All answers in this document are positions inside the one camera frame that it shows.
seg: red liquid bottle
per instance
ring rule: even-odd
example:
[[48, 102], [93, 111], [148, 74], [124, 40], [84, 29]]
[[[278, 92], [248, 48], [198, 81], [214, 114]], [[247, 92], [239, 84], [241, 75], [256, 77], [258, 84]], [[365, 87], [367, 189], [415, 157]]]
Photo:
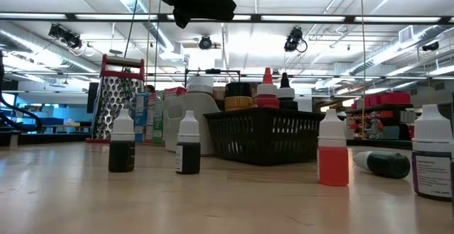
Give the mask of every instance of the red liquid bottle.
[[320, 122], [317, 148], [319, 183], [330, 186], [348, 185], [348, 150], [344, 124], [329, 109]]
[[279, 108], [279, 100], [276, 99], [277, 87], [272, 83], [272, 75], [269, 67], [265, 68], [262, 84], [257, 86], [257, 107]]

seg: black wire basket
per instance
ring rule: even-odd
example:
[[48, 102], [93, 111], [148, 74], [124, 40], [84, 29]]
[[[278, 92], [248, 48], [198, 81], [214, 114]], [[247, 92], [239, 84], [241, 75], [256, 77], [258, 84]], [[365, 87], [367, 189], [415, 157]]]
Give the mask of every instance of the black wire basket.
[[204, 115], [215, 156], [254, 165], [316, 160], [319, 123], [325, 116], [273, 108]]

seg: black bottle cap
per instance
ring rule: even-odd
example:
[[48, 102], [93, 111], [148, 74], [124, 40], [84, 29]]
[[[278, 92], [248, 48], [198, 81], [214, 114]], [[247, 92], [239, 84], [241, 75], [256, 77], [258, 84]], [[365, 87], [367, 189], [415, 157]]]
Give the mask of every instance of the black bottle cap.
[[286, 72], [282, 73], [281, 88], [290, 88], [289, 77], [287, 77]]

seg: air vent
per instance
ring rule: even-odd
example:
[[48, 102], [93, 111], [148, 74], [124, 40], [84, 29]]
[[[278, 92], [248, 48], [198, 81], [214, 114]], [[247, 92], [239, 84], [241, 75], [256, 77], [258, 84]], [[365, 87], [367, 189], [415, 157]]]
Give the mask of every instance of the air vent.
[[413, 26], [407, 26], [406, 28], [399, 31], [399, 42], [406, 43], [413, 38]]
[[445, 89], [445, 82], [437, 82], [435, 83], [435, 90], [444, 90]]

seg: ceiling light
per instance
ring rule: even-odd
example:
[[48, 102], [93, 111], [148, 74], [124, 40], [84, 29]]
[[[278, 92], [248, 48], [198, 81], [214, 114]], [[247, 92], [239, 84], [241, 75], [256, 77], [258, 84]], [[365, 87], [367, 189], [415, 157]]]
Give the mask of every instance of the ceiling light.
[[426, 79], [425, 77], [386, 77], [387, 79]]
[[[364, 22], [437, 22], [440, 17], [364, 17]], [[355, 22], [362, 22], [361, 17], [356, 17]]]
[[65, 14], [56, 13], [0, 13], [0, 18], [67, 19]]
[[368, 89], [366, 91], [366, 94], [376, 94], [376, 93], [379, 93], [379, 92], [382, 92], [382, 91], [385, 91], [389, 88], [374, 88], [374, 89]]
[[344, 21], [344, 16], [271, 16], [263, 15], [262, 21], [332, 21], [332, 22], [341, 22]]
[[24, 79], [29, 79], [29, 80], [34, 81], [34, 82], [44, 82], [44, 80], [41, 79], [40, 77], [36, 77], [34, 75], [31, 75], [31, 74], [25, 74], [25, 75], [13, 74], [13, 76], [24, 78]]
[[[133, 14], [76, 14], [76, 18], [81, 20], [132, 20]], [[134, 19], [147, 21], [148, 14], [136, 14]], [[150, 20], [157, 20], [157, 15], [150, 15]]]
[[350, 107], [352, 106], [352, 104], [355, 103], [355, 100], [354, 99], [348, 99], [348, 100], [345, 100], [345, 101], [342, 101], [342, 106], [344, 107]]
[[445, 73], [449, 73], [449, 72], [454, 72], [454, 65], [438, 68], [437, 70], [429, 72], [428, 74], [435, 76], [435, 75], [445, 74]]
[[[167, 19], [170, 19], [171, 21], [175, 20], [175, 16], [173, 15], [167, 15]], [[209, 21], [209, 19], [206, 18], [192, 18], [193, 21]], [[233, 17], [233, 21], [250, 21], [250, 15], [235, 15]]]
[[250, 21], [250, 15], [235, 15], [233, 17], [234, 21]]

